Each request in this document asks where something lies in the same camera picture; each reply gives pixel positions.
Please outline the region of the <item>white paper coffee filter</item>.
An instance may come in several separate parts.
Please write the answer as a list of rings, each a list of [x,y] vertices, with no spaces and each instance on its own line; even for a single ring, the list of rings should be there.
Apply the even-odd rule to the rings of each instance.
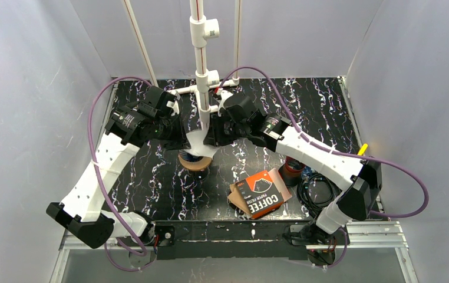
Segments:
[[[204,139],[207,135],[207,130],[193,130],[186,134],[190,148],[185,149],[186,152],[193,156],[210,157],[220,149],[220,147],[204,144]]]

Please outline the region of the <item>wooden ring dripper holder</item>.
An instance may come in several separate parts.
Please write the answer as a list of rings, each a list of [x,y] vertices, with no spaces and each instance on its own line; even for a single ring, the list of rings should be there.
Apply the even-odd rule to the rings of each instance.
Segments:
[[[189,171],[202,171],[204,169],[207,169],[211,162],[213,161],[210,157],[203,157],[202,159],[196,161],[196,162],[189,162],[187,160],[184,160],[182,155],[178,154],[179,162],[181,165],[186,168]]]

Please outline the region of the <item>red and black carafe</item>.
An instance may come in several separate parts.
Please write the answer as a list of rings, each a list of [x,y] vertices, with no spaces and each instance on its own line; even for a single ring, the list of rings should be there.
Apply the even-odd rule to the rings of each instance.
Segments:
[[[305,167],[305,164],[290,156],[287,156],[284,164],[279,169],[279,174],[285,183],[285,186],[297,186],[302,180],[302,172]]]

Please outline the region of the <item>orange coffee filter package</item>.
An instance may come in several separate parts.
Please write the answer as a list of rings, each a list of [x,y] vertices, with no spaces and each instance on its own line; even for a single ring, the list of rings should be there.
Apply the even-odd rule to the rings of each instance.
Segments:
[[[263,170],[230,185],[227,198],[246,219],[258,219],[292,197],[277,169]]]

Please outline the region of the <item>blue glass dripper cone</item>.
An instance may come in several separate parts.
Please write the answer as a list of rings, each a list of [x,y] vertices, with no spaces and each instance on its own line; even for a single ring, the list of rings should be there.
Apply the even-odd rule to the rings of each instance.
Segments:
[[[187,151],[181,150],[179,151],[179,155],[181,156],[181,158],[187,162],[198,162],[200,161],[203,157],[202,156],[195,156]]]

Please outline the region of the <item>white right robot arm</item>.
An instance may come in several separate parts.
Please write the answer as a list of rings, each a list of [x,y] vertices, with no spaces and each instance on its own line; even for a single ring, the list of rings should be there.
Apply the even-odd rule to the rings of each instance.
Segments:
[[[244,94],[223,91],[217,99],[219,106],[210,115],[207,144],[221,147],[246,138],[257,147],[292,157],[329,179],[341,194],[315,217],[316,226],[328,235],[353,220],[368,218],[382,188],[380,164],[330,150],[297,131],[286,117],[266,113]]]

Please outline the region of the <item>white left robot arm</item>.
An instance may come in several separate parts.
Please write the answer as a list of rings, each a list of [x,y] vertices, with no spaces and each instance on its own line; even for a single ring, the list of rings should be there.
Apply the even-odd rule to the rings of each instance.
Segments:
[[[153,238],[154,223],[142,212],[103,210],[125,166],[150,140],[167,150],[188,149],[176,90],[151,86],[142,100],[115,108],[105,125],[95,158],[74,188],[60,202],[48,205],[46,213],[92,249],[110,238]]]

